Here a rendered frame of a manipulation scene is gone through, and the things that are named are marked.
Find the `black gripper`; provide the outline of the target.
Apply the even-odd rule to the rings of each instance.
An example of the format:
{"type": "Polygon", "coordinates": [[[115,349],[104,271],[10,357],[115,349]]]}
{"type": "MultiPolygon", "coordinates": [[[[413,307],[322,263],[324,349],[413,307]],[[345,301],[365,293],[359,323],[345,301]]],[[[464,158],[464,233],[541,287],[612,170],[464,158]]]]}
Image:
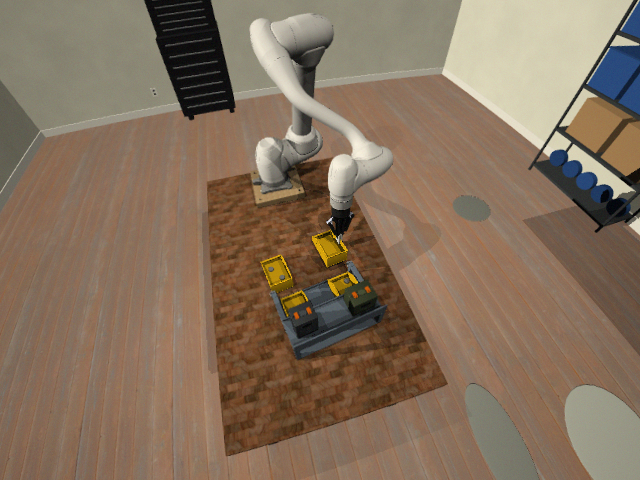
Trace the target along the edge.
{"type": "Polygon", "coordinates": [[[350,208],[347,210],[336,210],[332,207],[331,219],[326,220],[326,223],[328,224],[328,226],[330,226],[333,234],[336,235],[336,241],[338,244],[340,244],[340,239],[342,240],[344,231],[346,232],[348,230],[348,227],[353,217],[354,217],[354,214],[352,211],[350,211],[350,208]],[[337,217],[343,217],[343,218],[337,218],[337,217]],[[335,222],[335,229],[332,225],[333,224],[332,221],[335,222]]]}

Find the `yellow bin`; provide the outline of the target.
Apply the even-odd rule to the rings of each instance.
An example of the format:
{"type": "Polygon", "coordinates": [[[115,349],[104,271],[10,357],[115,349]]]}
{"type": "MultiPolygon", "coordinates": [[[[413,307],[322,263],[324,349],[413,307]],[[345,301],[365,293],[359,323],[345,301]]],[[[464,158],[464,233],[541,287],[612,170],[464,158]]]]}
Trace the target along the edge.
{"type": "Polygon", "coordinates": [[[278,293],[294,286],[293,278],[281,254],[261,261],[261,264],[272,291],[275,290],[278,293]],[[274,271],[270,272],[268,270],[269,267],[273,267],[274,271]],[[280,275],[284,275],[285,279],[280,280],[280,275]]]}
{"type": "Polygon", "coordinates": [[[302,304],[304,302],[307,302],[308,299],[305,295],[305,293],[303,291],[299,291],[296,292],[294,294],[291,294],[289,296],[286,296],[284,298],[280,298],[281,302],[283,303],[283,308],[285,310],[285,312],[287,313],[287,317],[289,316],[288,313],[288,309],[292,308],[294,306],[297,306],[299,304],[302,304]]]}
{"type": "Polygon", "coordinates": [[[348,250],[340,239],[336,241],[336,235],[329,231],[312,236],[312,241],[327,267],[347,260],[348,250]]]}
{"type": "Polygon", "coordinates": [[[344,294],[345,292],[345,288],[348,288],[352,285],[357,284],[357,280],[355,279],[355,277],[349,273],[348,271],[346,273],[343,273],[341,275],[338,275],[334,278],[328,279],[328,285],[332,291],[332,293],[334,294],[335,297],[344,294]],[[344,279],[348,278],[349,279],[349,283],[346,284],[344,283],[344,279]]]}

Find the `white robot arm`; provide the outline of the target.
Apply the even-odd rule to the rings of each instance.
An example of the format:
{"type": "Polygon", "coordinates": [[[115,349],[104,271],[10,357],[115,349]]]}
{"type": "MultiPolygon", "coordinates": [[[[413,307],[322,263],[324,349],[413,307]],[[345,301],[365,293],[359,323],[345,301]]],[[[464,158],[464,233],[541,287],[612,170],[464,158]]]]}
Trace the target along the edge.
{"type": "Polygon", "coordinates": [[[353,193],[390,169],[393,155],[390,149],[367,140],[355,125],[314,99],[316,66],[333,36],[331,21],[317,13],[277,22],[260,18],[251,24],[251,44],[261,66],[292,103],[292,125],[281,140],[283,144],[275,137],[266,137],[257,144],[260,177],[252,182],[261,185],[262,194],[293,188],[289,169],[315,156],[323,145],[320,132],[312,126],[313,118],[344,135],[352,145],[352,157],[334,157],[328,173],[331,206],[347,210],[352,206],[353,193]]]}

